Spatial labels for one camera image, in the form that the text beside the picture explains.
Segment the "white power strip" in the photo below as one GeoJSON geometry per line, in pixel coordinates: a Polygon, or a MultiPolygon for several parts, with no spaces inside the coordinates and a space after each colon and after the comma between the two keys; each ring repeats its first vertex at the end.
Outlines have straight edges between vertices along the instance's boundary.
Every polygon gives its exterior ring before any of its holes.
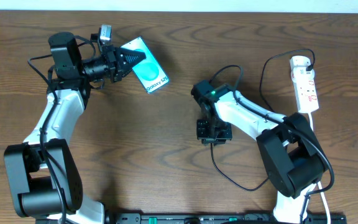
{"type": "Polygon", "coordinates": [[[319,109],[314,82],[315,72],[308,57],[296,55],[290,59],[291,80],[299,113],[312,113],[319,109]]]}

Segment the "blue screen smartphone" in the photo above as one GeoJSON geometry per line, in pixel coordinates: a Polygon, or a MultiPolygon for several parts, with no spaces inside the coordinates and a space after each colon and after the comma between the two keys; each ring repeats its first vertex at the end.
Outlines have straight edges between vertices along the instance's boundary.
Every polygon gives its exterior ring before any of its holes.
{"type": "Polygon", "coordinates": [[[169,83],[169,77],[142,37],[138,37],[121,47],[123,49],[135,50],[145,54],[145,59],[134,66],[132,70],[147,93],[153,93],[169,83]]]}

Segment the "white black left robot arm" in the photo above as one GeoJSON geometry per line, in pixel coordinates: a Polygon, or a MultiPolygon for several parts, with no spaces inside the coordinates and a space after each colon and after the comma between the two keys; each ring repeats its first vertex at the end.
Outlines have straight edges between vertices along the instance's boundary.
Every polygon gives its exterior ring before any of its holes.
{"type": "Polygon", "coordinates": [[[146,56],[113,46],[102,32],[89,39],[59,32],[48,44],[45,110],[22,143],[4,151],[14,210],[37,223],[111,223],[104,204],[85,195],[69,143],[91,90],[122,80],[146,56]]]}

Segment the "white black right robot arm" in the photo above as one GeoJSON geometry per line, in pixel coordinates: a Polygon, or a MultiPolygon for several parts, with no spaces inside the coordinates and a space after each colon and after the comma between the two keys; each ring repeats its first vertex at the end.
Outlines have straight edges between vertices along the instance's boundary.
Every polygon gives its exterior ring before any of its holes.
{"type": "Polygon", "coordinates": [[[214,88],[207,80],[195,84],[191,95],[204,114],[196,122],[198,140],[211,147],[224,144],[232,139],[232,126],[250,136],[257,143],[268,180],[278,191],[274,218],[304,223],[311,195],[322,192],[316,185],[325,172],[333,172],[306,118],[268,111],[235,88],[214,88]]]}

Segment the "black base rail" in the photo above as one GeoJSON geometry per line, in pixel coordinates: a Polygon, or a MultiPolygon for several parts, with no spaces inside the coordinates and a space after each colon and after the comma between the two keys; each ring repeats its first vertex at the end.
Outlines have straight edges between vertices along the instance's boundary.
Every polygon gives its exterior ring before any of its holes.
{"type": "Polygon", "coordinates": [[[277,221],[269,213],[246,214],[139,214],[118,213],[110,223],[116,224],[217,224],[217,223],[285,223],[277,221]]]}

